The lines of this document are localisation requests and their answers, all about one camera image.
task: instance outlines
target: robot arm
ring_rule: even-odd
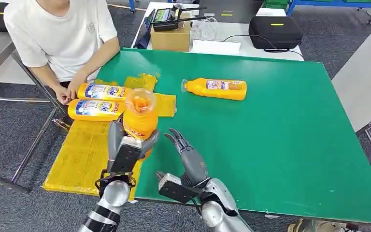
[[[121,118],[109,127],[109,159],[107,169],[95,182],[100,191],[100,201],[92,209],[78,232],[115,232],[120,223],[120,211],[128,201],[130,190],[135,186],[132,179],[134,165],[143,159],[145,153],[157,141],[158,131],[154,131],[145,141],[127,136]]]
[[[170,128],[165,134],[176,147],[184,165],[185,173],[180,177],[156,172],[159,179],[158,192],[181,203],[198,198],[201,204],[199,214],[205,224],[215,232],[252,232],[238,212],[236,203],[225,184],[210,178],[201,155],[181,133]]]

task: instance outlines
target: man's hand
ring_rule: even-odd
[[[73,80],[69,83],[68,90],[66,91],[66,96],[70,99],[77,98],[77,90],[80,85],[87,81],[88,75],[84,74],[82,71],[77,71],[76,75],[73,77]]]
[[[56,93],[56,99],[63,105],[69,105],[71,101],[70,98],[66,96],[67,89],[61,85],[56,86],[53,88],[53,91]]]

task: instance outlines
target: plastic bottle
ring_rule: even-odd
[[[247,83],[237,80],[197,78],[193,81],[183,80],[181,91],[206,97],[244,100],[247,94]]]
[[[69,117],[81,121],[113,121],[126,109],[122,102],[75,99],[69,103]]]
[[[142,88],[132,89],[126,97],[126,111],[123,114],[124,130],[142,141],[150,137],[157,128],[157,112],[155,95]],[[151,149],[146,152],[146,159]]]
[[[95,83],[84,83],[77,90],[80,99],[95,99],[124,102],[131,89],[121,86],[109,86]]]

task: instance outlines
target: gray carpet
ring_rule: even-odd
[[[122,0],[110,0],[114,4]],[[145,8],[141,0],[138,7]],[[110,8],[122,46],[130,47],[144,12]],[[371,32],[369,17],[354,8],[298,7],[294,18],[305,31],[301,50],[306,60],[323,62],[331,78]],[[0,96],[37,97],[35,86],[0,84]],[[48,104],[0,102],[0,175],[9,178],[51,111]],[[98,200],[96,197],[49,192],[40,186],[53,164],[66,134],[50,125],[35,155],[20,178],[31,187],[21,195],[0,186],[0,232],[74,231]],[[365,135],[360,142],[371,163],[371,146]],[[243,213],[256,232],[284,232],[294,217],[267,219],[261,214]],[[362,226],[371,232],[371,226]],[[121,232],[206,232],[195,209],[172,204],[139,202],[127,204],[119,227]]]

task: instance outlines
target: green table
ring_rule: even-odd
[[[98,79],[158,73],[155,92],[175,94],[176,128],[201,153],[239,209],[371,223],[371,166],[321,63],[123,49]],[[244,101],[182,93],[181,80],[237,79]],[[136,198],[157,192],[155,171],[180,176],[174,146],[160,136],[144,162]]]

